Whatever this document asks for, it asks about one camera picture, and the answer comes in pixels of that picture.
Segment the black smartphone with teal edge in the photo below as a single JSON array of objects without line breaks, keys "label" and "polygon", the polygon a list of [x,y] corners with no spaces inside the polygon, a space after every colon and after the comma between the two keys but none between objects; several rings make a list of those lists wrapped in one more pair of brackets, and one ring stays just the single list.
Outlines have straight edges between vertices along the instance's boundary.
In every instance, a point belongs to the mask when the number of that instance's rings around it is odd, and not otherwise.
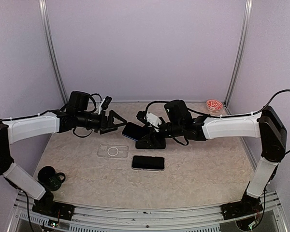
[{"label": "black smartphone with teal edge", "polygon": [[165,149],[166,148],[166,140],[162,139],[150,139],[143,138],[135,143],[136,149]]}]

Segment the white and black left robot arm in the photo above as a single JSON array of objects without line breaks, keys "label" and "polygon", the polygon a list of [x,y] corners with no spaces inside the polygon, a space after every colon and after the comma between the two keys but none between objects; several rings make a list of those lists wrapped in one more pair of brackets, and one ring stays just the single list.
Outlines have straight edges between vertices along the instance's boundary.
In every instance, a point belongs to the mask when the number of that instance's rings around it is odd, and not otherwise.
[{"label": "white and black left robot arm", "polygon": [[64,133],[84,128],[90,133],[105,134],[125,126],[127,121],[114,110],[107,112],[112,98],[107,96],[94,104],[89,111],[89,102],[94,94],[73,91],[68,102],[60,109],[47,110],[41,114],[18,118],[0,118],[0,175],[38,202],[48,215],[58,210],[53,194],[17,165],[10,153],[10,145],[16,142],[46,134]]}]

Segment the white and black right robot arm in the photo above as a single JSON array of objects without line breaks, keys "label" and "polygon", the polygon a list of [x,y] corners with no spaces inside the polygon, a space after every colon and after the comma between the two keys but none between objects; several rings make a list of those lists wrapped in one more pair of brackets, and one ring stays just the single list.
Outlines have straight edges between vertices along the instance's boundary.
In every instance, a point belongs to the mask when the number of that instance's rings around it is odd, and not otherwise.
[{"label": "white and black right robot arm", "polygon": [[190,140],[206,141],[222,137],[261,139],[261,158],[237,205],[241,214],[249,214],[259,204],[264,189],[286,155],[287,130],[274,109],[267,105],[258,112],[243,115],[200,113],[197,118],[192,117],[193,110],[187,108],[183,100],[166,101],[164,109],[169,122],[147,110],[138,112],[137,119],[149,131],[135,143],[137,149],[164,149],[167,138],[176,140],[177,137],[183,137],[186,145]]}]

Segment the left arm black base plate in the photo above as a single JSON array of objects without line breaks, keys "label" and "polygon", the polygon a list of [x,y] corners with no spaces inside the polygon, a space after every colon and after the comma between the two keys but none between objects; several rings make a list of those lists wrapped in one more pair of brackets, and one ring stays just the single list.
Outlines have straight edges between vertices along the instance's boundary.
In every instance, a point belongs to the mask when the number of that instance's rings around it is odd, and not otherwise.
[{"label": "left arm black base plate", "polygon": [[35,213],[68,221],[71,221],[74,210],[74,205],[59,202],[35,202],[32,207],[32,211]]}]

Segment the black phone with purple edge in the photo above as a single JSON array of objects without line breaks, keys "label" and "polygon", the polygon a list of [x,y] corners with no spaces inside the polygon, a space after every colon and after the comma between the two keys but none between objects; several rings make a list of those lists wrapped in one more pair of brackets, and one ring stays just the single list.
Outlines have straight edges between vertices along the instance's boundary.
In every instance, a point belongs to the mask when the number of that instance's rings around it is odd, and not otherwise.
[{"label": "black phone with purple edge", "polygon": [[141,127],[132,122],[128,122],[122,131],[122,135],[134,141],[142,139],[149,134],[149,129]]}]

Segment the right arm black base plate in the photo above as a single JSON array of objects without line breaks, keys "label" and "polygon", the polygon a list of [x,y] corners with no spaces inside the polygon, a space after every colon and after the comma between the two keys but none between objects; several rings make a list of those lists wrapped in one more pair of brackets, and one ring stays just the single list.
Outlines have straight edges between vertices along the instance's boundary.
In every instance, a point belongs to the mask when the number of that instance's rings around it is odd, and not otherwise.
[{"label": "right arm black base plate", "polygon": [[261,212],[263,206],[259,200],[256,201],[237,201],[226,203],[220,206],[224,220],[240,218]]}]

